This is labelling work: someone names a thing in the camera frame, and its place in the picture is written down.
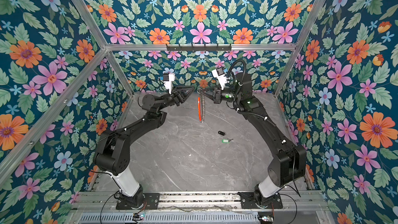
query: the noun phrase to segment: diagonal metal bar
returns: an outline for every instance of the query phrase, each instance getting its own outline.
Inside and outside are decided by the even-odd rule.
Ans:
[[[176,48],[176,51],[178,51],[178,48],[181,47],[183,50],[191,50],[192,45],[191,44],[181,44],[181,45],[169,45],[169,48]],[[194,44],[193,47],[196,49],[197,47],[202,47],[202,50],[207,50],[206,48],[216,48],[217,44]],[[140,51],[140,50],[160,50],[160,51],[167,51],[167,46],[166,45],[160,45],[160,44],[108,44],[106,46],[107,51],[120,51],[120,50],[128,50],[128,51]],[[295,44],[231,44],[231,49],[226,49],[227,51],[229,50],[290,50],[293,51],[296,49]]]
[[[92,17],[91,13],[88,11],[87,5],[84,0],[72,0],[73,5],[76,7],[77,11],[80,13],[84,23],[87,25],[94,39],[97,41],[100,48],[104,48],[107,44],[105,37],[102,35],[100,28]]]
[[[122,83],[123,87],[125,88],[127,94],[129,95],[129,97],[132,97],[132,95],[134,94],[130,83],[127,80],[127,77],[125,75],[125,73],[122,71],[122,68],[120,66],[120,64],[117,62],[115,55],[113,54],[113,52],[107,52],[106,58],[108,59],[108,62],[111,64],[113,70],[115,71],[115,74],[117,76],[117,78],[120,80],[120,82]]]
[[[55,121],[64,109],[68,100],[73,98],[73,95],[79,90],[84,82],[87,81],[88,76],[90,76],[94,69],[99,66],[105,55],[105,49],[100,49],[97,52],[93,59],[83,68],[77,77],[68,85],[65,91],[58,96],[55,102],[0,163],[0,188],[15,171],[21,161],[29,154],[40,137],[47,131],[48,126]]]
[[[283,70],[281,77],[279,78],[278,87],[276,88],[276,90],[274,92],[274,95],[276,97],[278,96],[278,94],[281,91],[283,85],[285,84],[287,78],[289,77],[289,73],[292,70],[293,65],[295,64],[295,60],[299,56],[301,49],[304,46],[304,43],[305,43],[308,35],[310,34],[312,26],[314,25],[325,1],[326,0],[315,0],[314,1],[314,6],[312,7],[312,10],[311,10],[310,14],[308,15],[308,18],[304,24],[304,27],[301,29],[300,35],[297,39],[297,42],[296,42],[297,48],[291,54],[288,62],[286,63],[285,69]]]

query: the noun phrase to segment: wall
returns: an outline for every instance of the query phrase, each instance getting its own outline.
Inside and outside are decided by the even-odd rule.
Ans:
[[[327,0],[279,95],[340,224],[398,221],[397,8]]]
[[[192,34],[199,24],[204,24],[207,29],[204,43],[243,44],[244,42],[235,39],[243,28],[248,29],[246,37],[250,41],[247,44],[266,44],[275,40],[279,43],[295,42],[313,3],[313,0],[246,0],[245,3],[243,0],[85,1],[108,42],[118,44],[199,43]],[[289,17],[293,3],[298,4],[295,11],[300,12],[300,15]],[[199,13],[204,14],[203,20],[199,19]],[[225,28],[221,27],[222,21],[227,23]],[[278,35],[276,29],[279,27],[284,31],[288,24],[292,29],[289,32],[291,39],[275,38]],[[115,38],[111,29],[117,29],[122,38]],[[162,42],[154,40],[156,30],[162,31]],[[175,56],[161,52],[161,56],[153,56],[150,52],[142,51],[123,55],[125,58],[121,62],[136,90],[140,88],[136,82],[145,80],[150,85],[149,89],[154,90],[157,84],[150,82],[150,79],[157,79],[158,74],[171,69],[178,73],[177,85],[213,86],[212,81],[215,78],[211,76],[212,69],[216,66],[228,68],[237,58],[243,57],[248,62],[248,72],[251,74],[254,89],[273,91],[289,55],[289,51],[282,52],[282,55],[272,51],[246,51],[236,52],[230,57],[224,56],[223,52],[202,56],[191,52],[177,52]]]
[[[0,160],[98,49],[71,1],[52,1],[0,0]],[[86,59],[80,46],[92,50]],[[59,60],[67,63],[62,66]],[[106,60],[93,73],[3,185],[0,223],[62,224],[78,192],[87,189],[93,152],[84,154],[103,130],[116,127],[127,104],[126,93]],[[40,77],[50,74],[57,83]],[[28,93],[30,83],[35,94]],[[12,138],[6,137],[7,127],[13,131]]]

